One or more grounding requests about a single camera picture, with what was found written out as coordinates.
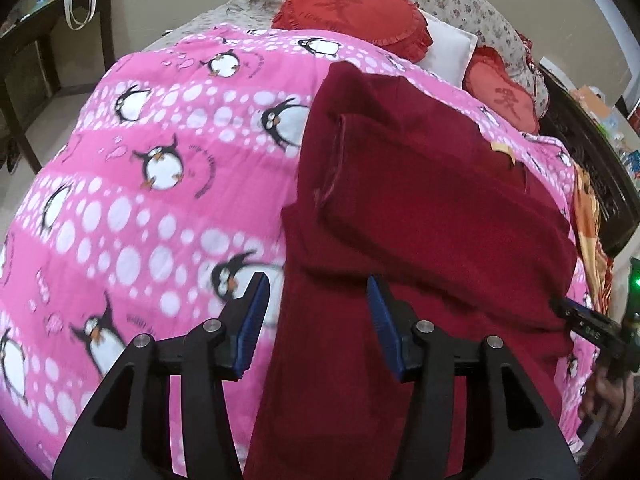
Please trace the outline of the person's right hand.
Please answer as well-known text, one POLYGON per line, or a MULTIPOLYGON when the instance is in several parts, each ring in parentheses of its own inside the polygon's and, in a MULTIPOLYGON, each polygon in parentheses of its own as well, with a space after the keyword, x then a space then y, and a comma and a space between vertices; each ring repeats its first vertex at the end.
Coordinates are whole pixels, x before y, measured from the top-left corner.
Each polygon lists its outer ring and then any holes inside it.
POLYGON ((608 409, 601 426, 602 434, 619 434, 634 405, 634 375, 611 382, 608 379, 608 368, 596 364, 586 381, 586 391, 578 408, 579 418, 585 420, 596 416, 598 403, 608 409))

